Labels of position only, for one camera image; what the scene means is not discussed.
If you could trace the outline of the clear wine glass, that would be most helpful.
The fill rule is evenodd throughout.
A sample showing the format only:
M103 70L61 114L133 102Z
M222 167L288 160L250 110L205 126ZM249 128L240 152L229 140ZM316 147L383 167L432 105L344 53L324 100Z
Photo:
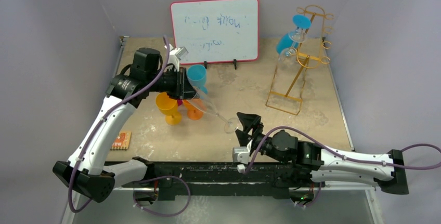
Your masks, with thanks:
M227 134L234 133L239 128L239 119L237 117L232 117L230 119L225 118L221 115L214 103L214 101L208 96L207 93L202 89L204 86L200 86L199 82L188 79L190 85L195 91L195 95L193 98L189 99L189 103L196 107L198 110L203 113L207 113L218 117L220 120L224 122L224 132Z
M299 45L306 40L306 33L302 29L285 34L276 46L278 61L283 62L297 55Z

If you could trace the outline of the orange wine glass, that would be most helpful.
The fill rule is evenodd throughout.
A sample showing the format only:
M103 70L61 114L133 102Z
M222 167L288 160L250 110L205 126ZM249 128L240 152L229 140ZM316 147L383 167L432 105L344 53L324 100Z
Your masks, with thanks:
M203 117L203 112L193 106L189 101L183 100L183 105L187 108L187 116L194 121Z

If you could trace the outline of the light blue wine glass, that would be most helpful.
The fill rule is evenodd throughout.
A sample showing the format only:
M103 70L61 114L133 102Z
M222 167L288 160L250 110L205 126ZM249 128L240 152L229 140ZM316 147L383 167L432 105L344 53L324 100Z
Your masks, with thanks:
M195 64L188 68L187 77L192 86L207 94L206 83L206 68L203 65Z

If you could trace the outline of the yellow wine glass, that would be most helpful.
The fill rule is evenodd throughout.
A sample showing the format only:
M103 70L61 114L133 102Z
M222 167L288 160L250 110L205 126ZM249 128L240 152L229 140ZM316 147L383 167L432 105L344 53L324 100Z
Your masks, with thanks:
M181 122L182 115L178 111L177 100L170 98L167 93L159 93L156 96L155 104L159 111L165 115L165 121L168 125L178 125Z

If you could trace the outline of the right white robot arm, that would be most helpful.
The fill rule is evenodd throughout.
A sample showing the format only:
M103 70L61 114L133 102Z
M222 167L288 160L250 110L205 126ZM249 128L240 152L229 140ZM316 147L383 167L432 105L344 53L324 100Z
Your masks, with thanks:
M379 187L389 194L409 194L400 150L384 154L342 151L319 144L312 137L299 140L282 127L264 134L261 117L256 114L238 112L237 117L242 125L235 130L240 146L233 149L232 157L240 173L249 173L261 154L281 163L272 181L277 188L342 181Z

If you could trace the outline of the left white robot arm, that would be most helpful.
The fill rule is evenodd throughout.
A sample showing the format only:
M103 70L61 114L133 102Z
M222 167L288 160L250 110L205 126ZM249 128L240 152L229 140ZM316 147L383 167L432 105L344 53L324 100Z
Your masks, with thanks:
M154 183L154 164L140 157L105 166L111 147L126 121L151 92L166 93L172 99L187 100L196 91L180 61L188 55L185 47L172 47L168 57L152 48L135 51L132 63L110 82L99 114L76 151L67 161L57 161L53 173L73 191L97 203L115 187L137 182L142 187Z

